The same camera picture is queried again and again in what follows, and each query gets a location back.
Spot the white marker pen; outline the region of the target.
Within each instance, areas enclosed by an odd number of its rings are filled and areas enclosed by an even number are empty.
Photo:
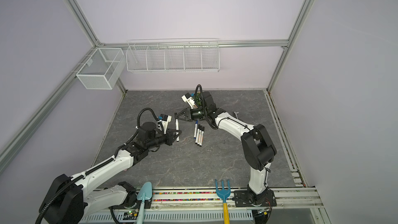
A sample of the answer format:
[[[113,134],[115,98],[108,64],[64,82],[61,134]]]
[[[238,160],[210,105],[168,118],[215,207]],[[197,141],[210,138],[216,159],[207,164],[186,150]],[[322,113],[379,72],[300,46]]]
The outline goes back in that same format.
[[[203,133],[203,126],[201,125],[200,127],[199,127],[199,133],[198,133],[198,135],[197,135],[197,144],[199,145],[199,146],[202,146],[202,133]]]
[[[176,128],[176,130],[177,130],[177,137],[176,137],[176,142],[179,142],[179,122],[178,122],[178,119],[176,119],[176,122],[175,122],[175,128]]]
[[[198,125],[197,138],[196,138],[196,140],[195,140],[195,143],[196,143],[197,145],[199,145],[199,142],[200,142],[200,135],[201,135],[201,125],[199,124],[199,125]]]
[[[201,138],[200,138],[200,142],[199,142],[199,145],[202,147],[202,145],[203,145],[203,139],[204,139],[204,131],[205,131],[205,127],[204,126],[202,126],[202,129],[201,129]]]

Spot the white marker blue cap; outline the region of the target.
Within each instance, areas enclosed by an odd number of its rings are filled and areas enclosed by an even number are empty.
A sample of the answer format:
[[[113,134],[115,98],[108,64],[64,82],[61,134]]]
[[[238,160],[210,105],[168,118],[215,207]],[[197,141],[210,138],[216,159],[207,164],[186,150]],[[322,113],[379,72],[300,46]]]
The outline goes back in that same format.
[[[197,133],[198,133],[198,120],[196,120],[195,122],[195,126],[194,126],[194,139],[196,140],[197,138]]]

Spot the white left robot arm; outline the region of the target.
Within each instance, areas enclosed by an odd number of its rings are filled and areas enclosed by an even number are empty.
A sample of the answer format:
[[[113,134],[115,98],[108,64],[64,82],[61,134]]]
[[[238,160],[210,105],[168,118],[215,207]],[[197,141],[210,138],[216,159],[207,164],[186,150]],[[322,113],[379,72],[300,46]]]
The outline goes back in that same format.
[[[173,145],[182,131],[168,128],[172,117],[154,116],[153,122],[141,123],[137,118],[136,131],[114,154],[99,164],[73,176],[62,174],[52,182],[40,208],[36,223],[77,224],[86,216],[106,208],[134,208],[144,203],[137,190],[123,181],[97,191],[97,187],[118,173],[142,161],[163,144]]]

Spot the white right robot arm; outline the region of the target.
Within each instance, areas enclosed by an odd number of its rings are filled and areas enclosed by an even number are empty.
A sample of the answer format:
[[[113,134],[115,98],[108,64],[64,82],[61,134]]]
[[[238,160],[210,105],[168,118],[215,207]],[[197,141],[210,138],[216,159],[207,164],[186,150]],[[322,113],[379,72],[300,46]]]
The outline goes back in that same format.
[[[247,192],[240,201],[253,206],[276,206],[275,195],[268,187],[267,179],[277,149],[266,127],[245,123],[218,108],[208,91],[186,93],[181,98],[189,106],[176,113],[176,119],[206,121],[214,130],[225,130],[241,141],[244,157],[250,165],[250,179]]]

